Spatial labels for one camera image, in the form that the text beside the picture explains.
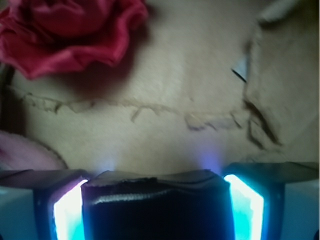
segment beige surface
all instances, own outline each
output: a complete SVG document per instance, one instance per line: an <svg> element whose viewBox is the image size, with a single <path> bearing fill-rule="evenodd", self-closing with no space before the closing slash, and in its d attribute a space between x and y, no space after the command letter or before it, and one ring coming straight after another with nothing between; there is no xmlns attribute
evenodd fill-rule
<svg viewBox="0 0 320 240"><path fill-rule="evenodd" d="M230 68L269 1L147 3L150 19L117 68L97 63L35 82L16 72L2 127L50 147L70 168L95 173L219 173L264 154L248 138L245 83Z"/></svg>
<svg viewBox="0 0 320 240"><path fill-rule="evenodd" d="M268 129L252 120L252 136L279 152L263 161L319 161L318 9L316 0L281 0L258 17L244 98Z"/></svg>

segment cyan led light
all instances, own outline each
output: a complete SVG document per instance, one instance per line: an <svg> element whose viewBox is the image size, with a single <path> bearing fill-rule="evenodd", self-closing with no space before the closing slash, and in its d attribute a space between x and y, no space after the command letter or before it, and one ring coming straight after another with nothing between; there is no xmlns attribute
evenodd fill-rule
<svg viewBox="0 0 320 240"><path fill-rule="evenodd" d="M84 240L82 218L81 185L82 180L74 188L63 195L53 206L54 222L58 240Z"/></svg>
<svg viewBox="0 0 320 240"><path fill-rule="evenodd" d="M260 240L264 198L233 174L224 180L230 183L235 239Z"/></svg>

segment glowing light panel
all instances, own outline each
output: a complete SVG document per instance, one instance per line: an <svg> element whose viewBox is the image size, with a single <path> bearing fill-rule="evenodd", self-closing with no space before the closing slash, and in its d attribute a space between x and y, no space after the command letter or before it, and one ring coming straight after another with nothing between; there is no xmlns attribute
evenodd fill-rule
<svg viewBox="0 0 320 240"><path fill-rule="evenodd" d="M85 239L81 185L87 181L82 180L79 182L53 205L54 223L58 240Z"/></svg>
<svg viewBox="0 0 320 240"><path fill-rule="evenodd" d="M235 239L260 240L264 198L233 174L224 180L230 183Z"/></svg>

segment red rose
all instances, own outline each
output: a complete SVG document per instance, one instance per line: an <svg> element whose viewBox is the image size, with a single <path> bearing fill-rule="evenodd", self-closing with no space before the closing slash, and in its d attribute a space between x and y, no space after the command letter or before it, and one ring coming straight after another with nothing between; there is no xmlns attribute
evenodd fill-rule
<svg viewBox="0 0 320 240"><path fill-rule="evenodd" d="M0 61L28 79L93 61L115 66L129 30L147 16L143 0L9 0L0 13Z"/></svg>

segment pink fabric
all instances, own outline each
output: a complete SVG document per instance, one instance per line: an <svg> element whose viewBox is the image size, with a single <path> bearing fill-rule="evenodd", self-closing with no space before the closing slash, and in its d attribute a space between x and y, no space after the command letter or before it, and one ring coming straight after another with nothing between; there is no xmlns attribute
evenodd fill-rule
<svg viewBox="0 0 320 240"><path fill-rule="evenodd" d="M43 146L20 135L0 130L0 169L57 170L66 164Z"/></svg>
<svg viewBox="0 0 320 240"><path fill-rule="evenodd" d="M0 61L28 79L115 66L148 16L143 0L9 0L0 13Z"/></svg>

